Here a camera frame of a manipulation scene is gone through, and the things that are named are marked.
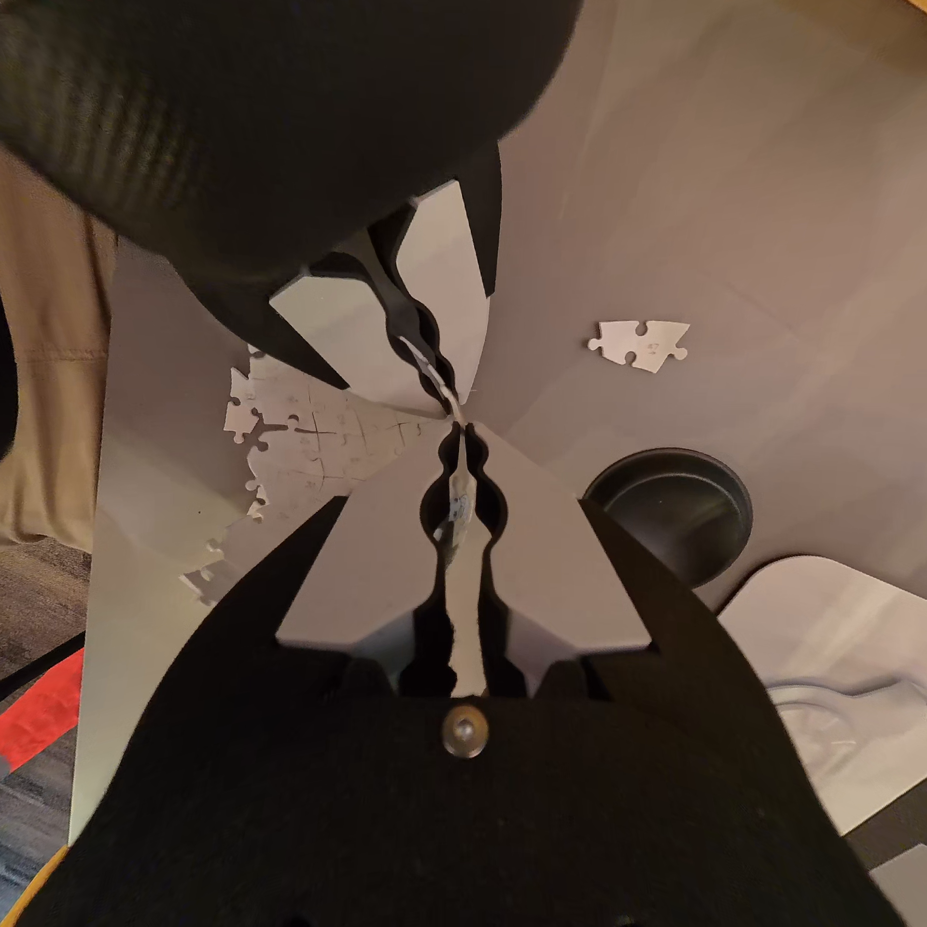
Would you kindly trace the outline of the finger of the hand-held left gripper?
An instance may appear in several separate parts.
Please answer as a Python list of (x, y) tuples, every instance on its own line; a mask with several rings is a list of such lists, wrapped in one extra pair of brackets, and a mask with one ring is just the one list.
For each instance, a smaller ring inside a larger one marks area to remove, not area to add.
[(411, 342), (465, 404), (486, 338), (486, 287), (461, 183), (414, 197), (368, 236), (388, 281), (388, 335)]
[(272, 308), (347, 382), (354, 396), (411, 414), (445, 414), (413, 352), (388, 328), (375, 290), (350, 277), (300, 274)]

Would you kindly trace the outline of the person's beige trousers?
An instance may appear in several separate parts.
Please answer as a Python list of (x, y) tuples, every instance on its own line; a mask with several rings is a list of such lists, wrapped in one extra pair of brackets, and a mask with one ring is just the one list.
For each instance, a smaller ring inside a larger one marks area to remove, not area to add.
[(1, 293), (16, 388), (2, 547), (92, 552), (118, 237), (2, 149)]

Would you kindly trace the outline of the red floor tape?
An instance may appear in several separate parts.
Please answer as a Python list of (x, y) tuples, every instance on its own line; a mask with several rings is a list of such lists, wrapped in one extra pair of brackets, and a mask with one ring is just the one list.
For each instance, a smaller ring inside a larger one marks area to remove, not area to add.
[(2, 779), (76, 727), (83, 672), (81, 648), (47, 669), (2, 712)]

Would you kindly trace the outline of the partly built puzzle ball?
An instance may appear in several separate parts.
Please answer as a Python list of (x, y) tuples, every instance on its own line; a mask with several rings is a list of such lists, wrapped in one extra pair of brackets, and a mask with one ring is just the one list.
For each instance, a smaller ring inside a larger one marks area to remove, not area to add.
[(213, 607), (334, 496), (348, 496), (446, 420), (342, 392), (249, 345), (230, 370), (225, 431), (246, 449), (246, 514), (210, 539), (211, 561), (182, 575)]

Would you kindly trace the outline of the black round puzzle stand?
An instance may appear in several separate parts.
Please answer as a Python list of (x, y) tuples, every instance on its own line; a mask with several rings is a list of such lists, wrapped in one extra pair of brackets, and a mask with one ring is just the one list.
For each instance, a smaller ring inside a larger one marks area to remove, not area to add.
[(741, 478), (694, 449), (646, 449), (626, 456), (597, 475), (583, 499), (598, 504), (691, 589), (730, 568), (754, 526)]

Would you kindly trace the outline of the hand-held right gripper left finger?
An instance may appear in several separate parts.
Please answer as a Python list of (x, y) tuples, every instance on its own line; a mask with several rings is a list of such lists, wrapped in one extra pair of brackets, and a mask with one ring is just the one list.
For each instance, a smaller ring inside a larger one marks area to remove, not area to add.
[(438, 425), (344, 501), (276, 633), (375, 661), (405, 694), (451, 694), (446, 573), (463, 541), (463, 430)]

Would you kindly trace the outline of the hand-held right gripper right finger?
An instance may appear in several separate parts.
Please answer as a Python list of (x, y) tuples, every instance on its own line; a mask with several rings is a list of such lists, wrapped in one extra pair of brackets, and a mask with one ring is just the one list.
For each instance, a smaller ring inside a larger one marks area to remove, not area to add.
[(640, 652), (652, 637), (576, 495), (481, 423), (468, 426), (481, 564), (478, 633), (489, 694), (533, 696), (550, 667)]

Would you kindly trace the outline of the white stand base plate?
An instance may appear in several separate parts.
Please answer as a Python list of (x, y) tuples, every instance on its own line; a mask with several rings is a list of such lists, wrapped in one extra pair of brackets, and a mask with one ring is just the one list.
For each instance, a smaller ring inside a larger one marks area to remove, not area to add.
[(719, 621), (841, 834), (925, 779), (924, 599), (802, 555), (759, 569)]

